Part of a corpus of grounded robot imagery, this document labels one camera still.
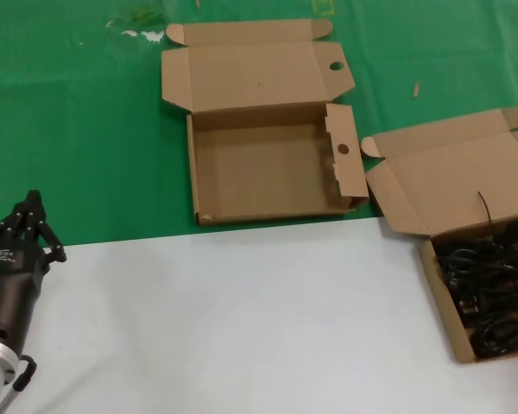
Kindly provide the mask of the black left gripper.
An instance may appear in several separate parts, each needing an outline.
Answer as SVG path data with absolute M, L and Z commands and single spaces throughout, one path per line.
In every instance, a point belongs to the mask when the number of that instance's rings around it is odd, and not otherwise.
M 25 238 L 14 237 L 25 219 Z M 40 240 L 49 253 L 45 254 Z M 0 343 L 24 347 L 49 263 L 66 260 L 63 244 L 47 223 L 40 192 L 30 190 L 0 221 Z

